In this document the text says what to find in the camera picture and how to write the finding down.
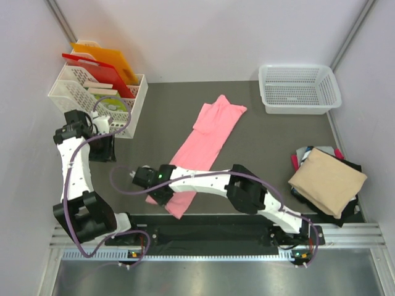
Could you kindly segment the pink t shirt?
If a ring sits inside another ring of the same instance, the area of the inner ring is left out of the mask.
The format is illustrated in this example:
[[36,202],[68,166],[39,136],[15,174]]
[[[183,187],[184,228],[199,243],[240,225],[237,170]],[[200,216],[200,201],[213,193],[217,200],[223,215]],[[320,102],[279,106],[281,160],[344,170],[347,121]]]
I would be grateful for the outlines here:
[[241,116],[243,105],[231,104],[221,95],[212,104],[205,103],[191,134],[170,161],[185,169],[209,171]]

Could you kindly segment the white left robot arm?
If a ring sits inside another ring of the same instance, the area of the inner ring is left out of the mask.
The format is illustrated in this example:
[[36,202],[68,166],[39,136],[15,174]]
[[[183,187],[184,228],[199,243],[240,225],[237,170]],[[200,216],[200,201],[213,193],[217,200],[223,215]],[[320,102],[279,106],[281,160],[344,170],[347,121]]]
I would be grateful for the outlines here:
[[140,230],[132,217],[114,213],[91,181],[90,162],[116,160],[115,137],[110,134],[112,118],[80,110],[64,116],[66,124],[53,137],[62,159],[64,179],[60,203],[52,208],[55,219],[70,238],[81,244],[117,233],[124,243],[136,243]]

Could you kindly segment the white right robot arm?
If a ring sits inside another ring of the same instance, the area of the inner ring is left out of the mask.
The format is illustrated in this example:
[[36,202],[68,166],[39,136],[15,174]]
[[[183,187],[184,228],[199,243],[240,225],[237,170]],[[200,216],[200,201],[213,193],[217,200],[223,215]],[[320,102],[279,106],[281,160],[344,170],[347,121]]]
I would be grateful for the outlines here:
[[142,187],[161,206],[168,205],[177,193],[213,194],[228,199],[240,213],[262,215],[295,244],[304,243],[311,235],[302,214],[287,208],[273,196],[269,185],[242,165],[223,171],[198,171],[175,165],[161,165],[158,170],[139,167],[133,184]]

